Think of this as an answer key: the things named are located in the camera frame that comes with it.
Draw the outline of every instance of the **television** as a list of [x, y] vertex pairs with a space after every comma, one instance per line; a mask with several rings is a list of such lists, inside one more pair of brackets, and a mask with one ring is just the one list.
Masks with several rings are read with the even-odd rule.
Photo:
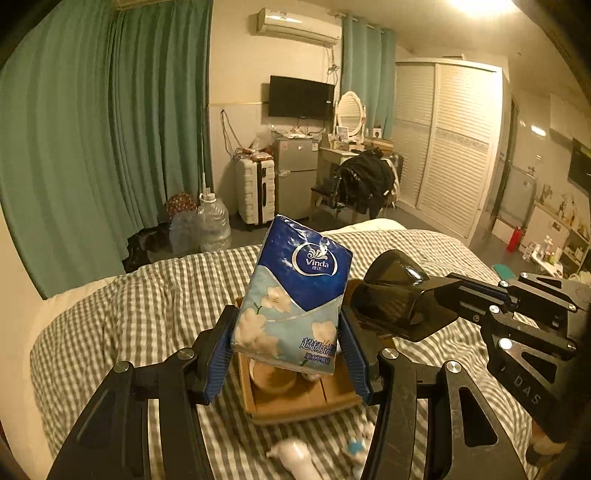
[[334, 97], [330, 83], [271, 75], [269, 116], [332, 120]]
[[573, 140], [569, 180], [586, 192], [591, 193], [591, 150], [578, 140]]

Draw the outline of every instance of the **sliding closet door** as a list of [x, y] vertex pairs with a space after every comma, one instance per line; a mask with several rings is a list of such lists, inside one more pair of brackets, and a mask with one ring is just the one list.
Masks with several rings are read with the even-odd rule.
[[400, 200], [416, 206], [427, 159], [435, 86], [434, 64], [398, 65], [392, 141], [404, 157]]
[[501, 73], [448, 64], [436, 69], [433, 139], [417, 207], [468, 238], [496, 151]]

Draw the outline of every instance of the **red fire extinguisher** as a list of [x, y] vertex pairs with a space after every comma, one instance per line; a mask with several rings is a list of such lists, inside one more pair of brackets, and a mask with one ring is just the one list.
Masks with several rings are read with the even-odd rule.
[[513, 235], [511, 235], [511, 240], [509, 240], [509, 245], [507, 245], [507, 251], [513, 252], [515, 251], [516, 247], [519, 245], [521, 241], [521, 236], [523, 235], [523, 231], [519, 227], [513, 230]]

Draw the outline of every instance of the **gingham blanket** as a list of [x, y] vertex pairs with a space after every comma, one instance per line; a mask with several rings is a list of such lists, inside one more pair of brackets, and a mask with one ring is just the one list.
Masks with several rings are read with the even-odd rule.
[[[429, 274], [454, 271], [491, 284], [498, 278], [459, 241], [429, 231], [351, 232], [332, 237], [353, 251], [350, 276], [363, 278], [382, 252], [405, 251]], [[192, 255], [140, 268], [78, 302], [38, 337], [31, 351], [37, 405], [53, 455], [62, 446], [78, 415], [112, 365], [129, 360], [136, 367], [165, 360], [211, 328], [224, 305], [243, 296], [259, 247]], [[456, 359], [469, 371], [509, 434], [525, 463], [531, 433], [529, 415], [486, 370], [487, 352], [478, 327], [459, 319], [420, 343], [397, 339], [413, 361], [440, 366]], [[208, 407], [198, 406], [203, 437], [217, 479], [290, 479], [283, 466], [265, 452], [290, 436], [305, 440], [325, 479], [348, 479], [350, 464], [342, 455], [358, 436], [374, 408], [356, 407], [318, 419], [277, 426], [252, 424], [241, 405], [240, 383], [232, 364], [222, 393]], [[151, 401], [152, 475], [163, 478], [158, 409]], [[422, 478], [426, 451], [426, 404], [417, 410], [413, 477]]]

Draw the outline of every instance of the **vinda logo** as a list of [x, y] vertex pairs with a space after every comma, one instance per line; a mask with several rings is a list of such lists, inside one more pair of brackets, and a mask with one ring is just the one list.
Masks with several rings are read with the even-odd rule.
[[296, 272], [306, 277], [318, 275], [332, 277], [337, 270], [336, 258], [328, 247], [309, 242], [301, 244], [294, 250], [291, 263]]

